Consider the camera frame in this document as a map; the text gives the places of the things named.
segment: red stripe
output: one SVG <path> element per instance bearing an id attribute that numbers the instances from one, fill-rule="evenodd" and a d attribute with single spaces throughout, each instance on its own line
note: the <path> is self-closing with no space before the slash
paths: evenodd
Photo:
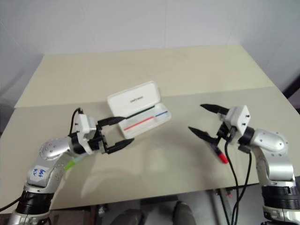
<path id="1" fill-rule="evenodd" d="M 141 124 L 141 123 L 144 123 L 144 122 L 146 122 L 147 120 L 150 120 L 150 119 L 153 119 L 153 118 L 154 118 L 154 116 L 151 116 L 151 117 L 149 117 L 149 118 L 146 118 L 146 119 L 144 119 L 144 120 L 142 120 L 142 121 L 140 121 L 140 122 L 138 122 L 138 123 L 136 123 L 136 124 L 134 124 L 134 125 L 131 125 L 131 126 L 125 128 L 124 131 L 125 131 L 125 130 L 128 130 L 128 129 L 130 129 L 130 128 L 133 128 L 133 127 L 135 127 L 136 125 L 139 125 L 139 124 Z"/>

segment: blue stripe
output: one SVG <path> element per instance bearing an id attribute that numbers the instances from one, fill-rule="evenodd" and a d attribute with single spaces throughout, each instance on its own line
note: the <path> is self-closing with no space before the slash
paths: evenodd
<path id="1" fill-rule="evenodd" d="M 155 117 L 160 116 L 160 115 L 162 115 L 162 114 L 165 114 L 165 113 L 167 113 L 167 112 L 168 112 L 168 111 L 162 112 L 162 113 L 156 115 Z"/>

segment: table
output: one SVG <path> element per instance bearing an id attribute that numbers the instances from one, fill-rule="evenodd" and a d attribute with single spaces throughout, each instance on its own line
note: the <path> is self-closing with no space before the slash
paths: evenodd
<path id="1" fill-rule="evenodd" d="M 153 77 L 152 75 L 151 78 L 158 83 L 163 93 L 162 101 L 172 113 L 171 121 L 139 135 L 124 150 L 111 155 L 95 154 L 75 165 L 65 174 L 53 199 L 52 209 L 234 186 L 229 165 L 220 163 L 208 145 L 188 129 L 188 126 L 193 126 L 206 130 L 211 135 L 217 132 L 221 122 L 215 114 L 199 107 L 199 104 L 203 103 L 219 104 L 225 107 L 247 105 L 252 116 L 250 126 L 280 131 L 288 138 L 289 155 L 294 165 L 295 175 L 300 175 L 300 165 L 297 163 L 300 156 L 297 151 L 300 131 L 299 115 L 240 46 L 150 50 L 149 55 L 156 52 L 157 54 L 154 55 L 159 57 L 164 52 L 169 53 L 171 56 L 163 59 L 167 64 L 168 60 L 180 59 L 181 52 L 187 55 L 193 52 L 189 55 L 192 57 L 208 54 L 209 49 L 215 57 L 210 57 L 210 60 L 206 59 L 203 65 L 201 60 L 193 60 L 193 63 L 186 60 L 185 64 L 190 66 L 193 64 L 194 67 L 190 69 L 191 73 L 188 73 L 189 69 L 181 66 L 181 71 L 186 71 L 184 78 L 174 76 L 173 79 L 165 80 L 164 76 L 171 77 L 177 71 L 172 70 L 172 66 L 169 67 L 170 70 L 165 69 L 165 73 L 161 76 Z M 130 61 L 131 55 L 138 53 L 141 57 L 145 56 L 149 59 L 148 51 L 108 53 L 110 56 L 114 54 L 116 58 L 121 54 L 124 57 L 118 62 L 125 59 L 128 62 L 127 70 L 120 70 L 127 74 L 127 78 L 117 83 L 118 88 L 129 87 L 130 82 L 136 84 L 134 79 L 138 72 L 135 75 L 129 72 L 134 71 L 135 67 L 138 71 L 145 68 L 144 73 L 140 74 L 139 83 L 148 81 L 148 75 L 157 69 L 157 67 L 147 66 L 152 62 L 144 61 L 144 64 L 140 65 Z M 33 96 L 33 90 L 37 89 L 38 84 L 42 87 L 46 81 L 52 84 L 57 82 L 55 77 L 49 78 L 50 70 L 41 68 L 50 67 L 50 64 L 54 67 L 58 63 L 60 66 L 56 67 L 56 72 L 62 74 L 67 69 L 65 63 L 68 64 L 69 61 L 75 60 L 74 58 L 76 58 L 74 65 L 76 68 L 79 68 L 77 64 L 80 63 L 80 58 L 83 61 L 82 67 L 86 68 L 90 60 L 94 57 L 104 58 L 103 55 L 105 53 L 46 56 L 42 61 L 18 102 L 0 140 L 0 202 L 2 205 L 11 202 L 21 194 L 27 170 L 35 161 L 41 144 L 50 138 L 68 134 L 71 114 L 75 108 L 82 107 L 86 114 L 97 120 L 112 115 L 105 101 L 106 97 L 111 94 L 111 89 L 107 85 L 103 85 L 102 89 L 95 89 L 93 95 L 90 95 L 86 89 L 86 97 L 81 97 L 83 89 L 79 89 L 79 93 L 74 91 L 75 99 L 66 95 L 65 98 L 57 100 L 46 90 L 38 94 L 42 97 L 31 99 L 30 96 Z M 111 64 L 119 67 L 117 60 L 113 60 L 113 56 L 110 60 Z M 205 68 L 206 73 L 197 73 L 197 70 L 204 70 L 202 67 Z M 114 77 L 105 76 L 105 79 L 101 77 L 101 80 L 112 84 L 111 79 Z M 84 80 L 88 80 L 94 87 L 97 86 L 97 82 L 90 82 L 87 77 Z M 65 87 L 64 90 L 58 90 L 58 92 L 70 93 L 73 86 L 69 87 L 67 83 L 62 83 L 56 83 L 58 86 Z M 112 89 L 113 92 L 119 91 L 115 87 Z M 107 127 L 105 132 L 109 143 L 122 139 L 116 126 Z M 238 180 L 243 183 L 248 157 L 234 146 L 230 146 L 229 154 L 236 168 Z M 253 162 L 249 183 L 257 182 L 255 162 Z M 11 212 L 12 209 L 13 207 L 3 213 Z"/>

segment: robotic arm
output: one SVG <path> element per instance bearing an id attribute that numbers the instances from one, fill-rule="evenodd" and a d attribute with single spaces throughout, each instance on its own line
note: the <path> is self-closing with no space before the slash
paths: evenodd
<path id="1" fill-rule="evenodd" d="M 87 155 L 99 150 L 102 154 L 113 153 L 125 148 L 133 139 L 117 142 L 108 147 L 102 127 L 122 121 L 123 117 L 99 120 L 78 109 L 75 122 L 76 132 L 44 143 L 38 158 L 27 174 L 22 196 L 12 213 L 9 225 L 43 225 L 48 221 L 51 200 L 57 190 L 64 171 Z"/>
<path id="2" fill-rule="evenodd" d="M 248 127 L 250 113 L 247 106 L 226 109 L 218 105 L 201 105 L 217 113 L 223 121 L 217 138 L 190 127 L 199 138 L 215 148 L 221 138 L 238 144 L 239 150 L 253 152 L 264 199 L 263 212 L 268 222 L 264 225 L 300 225 L 300 195 L 296 187 L 293 165 L 288 158 L 288 142 L 278 132 Z"/>

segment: white label sticker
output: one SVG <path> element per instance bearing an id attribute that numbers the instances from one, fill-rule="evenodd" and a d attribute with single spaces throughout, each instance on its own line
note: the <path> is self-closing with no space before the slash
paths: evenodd
<path id="1" fill-rule="evenodd" d="M 41 166 L 41 165 L 36 165 L 30 175 L 30 180 L 38 182 L 46 176 L 47 171 L 49 168 Z"/>

